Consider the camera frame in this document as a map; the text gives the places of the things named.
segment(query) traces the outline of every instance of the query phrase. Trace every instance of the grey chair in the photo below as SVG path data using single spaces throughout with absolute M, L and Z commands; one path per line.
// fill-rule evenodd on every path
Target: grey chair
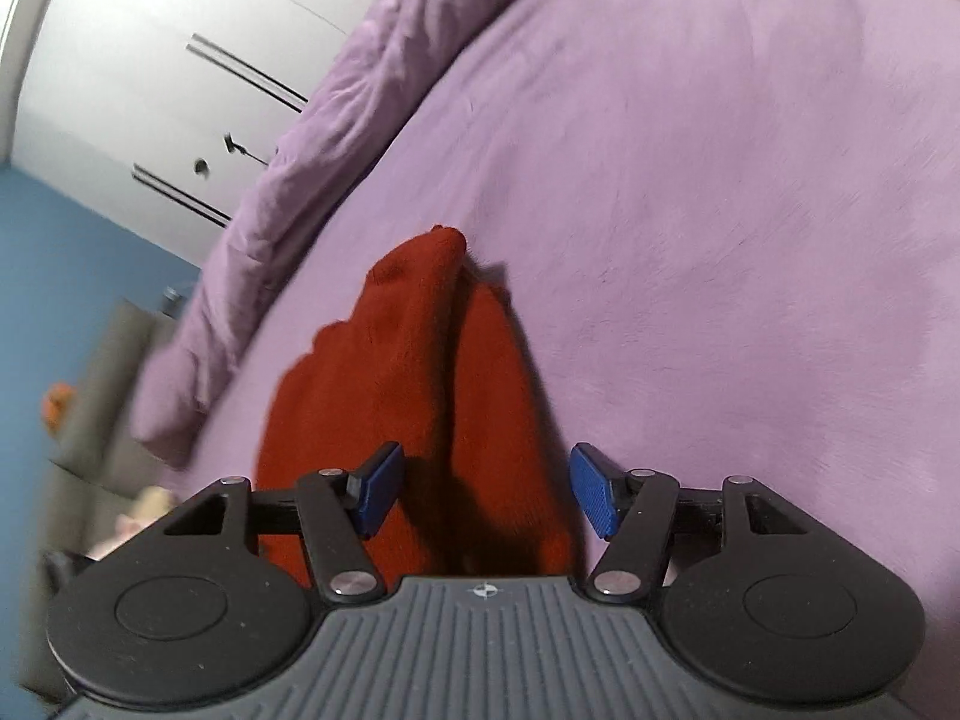
M 118 514 L 157 480 L 160 464 L 127 429 L 140 365 L 173 335 L 174 319 L 126 301 L 117 305 L 78 386 L 47 464 L 35 508 L 35 543 L 24 577 L 18 683 L 50 704 L 67 690 L 46 640 L 51 592 L 41 561 L 48 550 L 85 553 L 113 535 Z

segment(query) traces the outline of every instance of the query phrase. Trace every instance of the purple blanket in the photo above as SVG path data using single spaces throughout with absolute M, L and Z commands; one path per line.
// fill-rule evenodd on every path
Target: purple blanket
M 245 200 L 142 382 L 146 437 L 203 427 L 176 483 L 251 474 L 280 376 L 366 270 L 457 226 L 510 290 L 558 464 L 586 440 L 692 487 L 764 480 L 915 587 L 929 634 L 905 694 L 953 717 L 960 0 L 465 2 L 401 3 L 403 30 L 459 35 L 425 79 L 405 70 L 424 45 L 374 6 L 364 55 L 382 44 L 405 97 L 344 142 L 402 129 L 322 229 L 353 177 L 307 166 L 356 154 L 321 137 L 350 94 L 330 79 Z M 271 229 L 288 237 L 245 239 Z

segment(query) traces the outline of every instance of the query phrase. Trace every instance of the orange object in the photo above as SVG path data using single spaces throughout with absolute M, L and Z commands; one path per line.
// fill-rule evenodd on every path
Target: orange object
M 40 401 L 40 419 L 51 436 L 56 437 L 64 424 L 74 392 L 73 386 L 66 382 L 56 382 L 43 394 L 43 400 Z
M 320 330 L 283 378 L 260 452 L 258 488 L 289 488 L 402 443 L 400 502 L 367 543 L 390 586 L 404 574 L 563 574 L 576 562 L 530 375 L 466 252 L 460 232 L 435 227 L 377 263 L 352 316 Z M 270 560 L 306 581 L 296 539 L 265 541 Z

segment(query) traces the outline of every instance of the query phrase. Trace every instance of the logo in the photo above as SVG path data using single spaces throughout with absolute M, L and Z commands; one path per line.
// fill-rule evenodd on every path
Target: logo
M 494 595 L 500 592 L 500 588 L 495 584 L 490 584 L 488 581 L 485 581 L 483 584 L 477 584 L 471 591 L 477 598 L 493 598 Z

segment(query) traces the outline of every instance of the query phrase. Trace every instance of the white wardrobe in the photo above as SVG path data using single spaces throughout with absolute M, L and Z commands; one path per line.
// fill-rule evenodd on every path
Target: white wardrobe
M 51 0 L 13 165 L 196 264 L 372 0 Z

